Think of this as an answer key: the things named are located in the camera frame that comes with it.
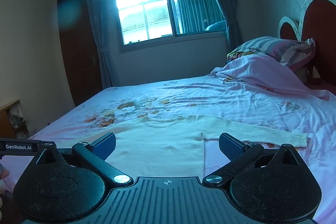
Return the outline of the person left hand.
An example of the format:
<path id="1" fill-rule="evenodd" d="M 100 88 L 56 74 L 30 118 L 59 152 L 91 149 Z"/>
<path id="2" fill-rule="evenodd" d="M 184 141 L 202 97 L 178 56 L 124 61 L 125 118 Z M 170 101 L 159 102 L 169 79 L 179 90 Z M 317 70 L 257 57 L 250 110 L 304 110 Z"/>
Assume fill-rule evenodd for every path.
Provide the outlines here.
<path id="1" fill-rule="evenodd" d="M 6 191 L 6 184 L 4 182 L 4 179 L 7 178 L 9 176 L 9 174 L 10 174 L 10 171 L 7 168 L 5 168 L 5 167 L 3 167 L 1 165 L 1 177 L 0 177 L 0 184 L 1 184 L 0 185 L 0 194 L 1 194 L 1 197 L 0 197 L 0 208 L 3 207 L 3 195 L 4 195 L 5 191 Z"/>

